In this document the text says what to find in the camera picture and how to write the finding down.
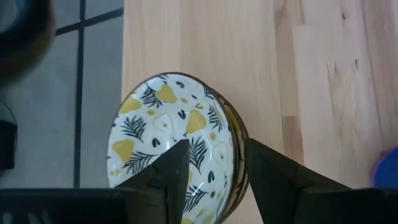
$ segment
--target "wooden table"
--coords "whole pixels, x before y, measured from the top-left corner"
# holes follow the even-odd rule
[[[224,95],[251,137],[350,187],[398,146],[398,1],[126,0],[123,98],[165,71]],[[252,193],[228,223],[261,222]]]

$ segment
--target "blue object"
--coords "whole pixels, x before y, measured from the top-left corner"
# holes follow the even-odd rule
[[[373,173],[373,186],[398,189],[398,148],[391,150],[377,162]]]

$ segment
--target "yellow pear print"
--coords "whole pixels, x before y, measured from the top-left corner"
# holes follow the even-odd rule
[[[188,185],[190,185],[190,184],[191,184],[191,182],[192,182],[192,179],[193,179],[193,172],[192,172],[192,170],[189,170],[189,176],[188,176]]]
[[[189,112],[189,120],[187,127],[185,128],[185,132],[187,134],[192,134],[195,131],[201,130],[206,127],[206,119],[205,117],[200,114],[197,110],[191,110]]]
[[[112,148],[119,155],[120,159],[126,163],[130,160],[132,150],[134,149],[134,141],[130,139],[117,141],[113,143]]]
[[[227,152],[227,147],[224,142],[220,142],[217,145],[214,146],[211,154],[213,155],[213,158],[215,161],[218,163],[220,168],[226,172],[228,168],[228,164],[226,161],[226,152]]]
[[[166,103],[177,102],[177,97],[175,97],[173,90],[166,84],[164,84],[162,88],[156,92],[155,96]]]
[[[140,107],[140,101],[130,97],[123,103],[122,107],[120,107],[119,113],[126,114],[130,111],[138,110]]]
[[[215,140],[216,140],[216,138],[217,138],[217,135],[216,135],[216,133],[214,133],[214,132],[211,132],[211,133],[210,133],[210,139],[211,139],[211,140],[213,140],[213,141],[215,141]]]
[[[149,109],[149,110],[147,110],[147,114],[148,114],[149,116],[152,116],[152,115],[155,114],[155,111],[152,110],[152,109]]]
[[[187,218],[183,218],[183,219],[181,220],[181,224],[193,224],[193,221],[192,221],[192,220],[189,220],[189,219],[187,219]]]
[[[111,175],[119,175],[120,174],[120,170],[116,169],[116,170],[111,170]]]
[[[174,137],[173,121],[167,114],[161,114],[154,119],[154,127],[166,134],[167,137]]]
[[[213,217],[214,217],[214,214],[208,215],[208,216],[204,219],[203,224],[210,224],[210,223],[211,223],[211,220],[213,219]]]

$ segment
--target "black object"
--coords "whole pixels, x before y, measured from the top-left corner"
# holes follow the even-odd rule
[[[18,0],[17,5],[16,20],[0,32],[0,58],[28,49],[52,19],[50,0]]]
[[[352,190],[254,139],[245,149],[264,223],[398,223],[397,190]]]
[[[14,168],[17,126],[0,120],[0,170]]]
[[[0,220],[10,223],[178,223],[188,183],[182,140],[116,189],[0,190]]]
[[[188,147],[178,142],[116,189],[0,190],[0,219],[179,224]],[[264,223],[398,223],[396,190],[352,190],[254,139],[245,140],[245,160]]]

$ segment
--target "plate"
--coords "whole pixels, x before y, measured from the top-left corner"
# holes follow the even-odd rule
[[[249,186],[249,179],[244,160],[244,141],[249,137],[249,134],[242,118],[233,105],[219,93],[216,95],[219,98],[221,105],[224,108],[225,114],[229,118],[233,127],[233,139],[235,140],[236,160],[234,162],[234,179],[223,217],[223,220],[225,220],[241,203]]]
[[[115,187],[178,140],[189,139],[190,165],[183,223],[214,223],[223,215],[234,174],[231,125],[219,99],[198,79],[162,73],[134,89],[108,141],[108,180]]]

